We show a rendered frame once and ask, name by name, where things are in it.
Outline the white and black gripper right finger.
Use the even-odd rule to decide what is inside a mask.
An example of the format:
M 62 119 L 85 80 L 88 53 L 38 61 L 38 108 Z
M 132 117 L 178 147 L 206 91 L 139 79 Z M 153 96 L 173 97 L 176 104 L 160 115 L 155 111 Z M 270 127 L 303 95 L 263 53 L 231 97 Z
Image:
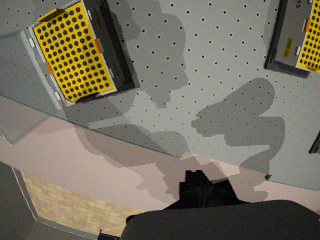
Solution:
M 196 170 L 194 174 L 202 187 L 201 208 L 251 203 L 240 201 L 226 189 L 216 189 L 202 170 Z

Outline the yellow perforated plate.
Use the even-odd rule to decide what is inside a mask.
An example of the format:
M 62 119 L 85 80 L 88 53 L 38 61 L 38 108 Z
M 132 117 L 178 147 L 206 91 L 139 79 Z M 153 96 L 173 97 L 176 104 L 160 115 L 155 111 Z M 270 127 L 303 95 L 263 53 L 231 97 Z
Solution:
M 55 8 L 37 22 L 34 32 L 66 99 L 77 104 L 114 89 L 82 2 Z
M 320 73 L 320 0 L 314 0 L 310 20 L 297 66 Z

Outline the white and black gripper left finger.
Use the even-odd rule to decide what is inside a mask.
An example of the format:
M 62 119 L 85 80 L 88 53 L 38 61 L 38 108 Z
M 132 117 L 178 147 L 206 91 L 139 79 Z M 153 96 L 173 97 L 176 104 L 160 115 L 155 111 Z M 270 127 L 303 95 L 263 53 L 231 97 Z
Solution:
M 201 196 L 202 196 L 201 184 L 199 183 L 193 171 L 186 170 L 185 182 L 179 182 L 180 200 L 169 205 L 163 210 L 201 208 Z

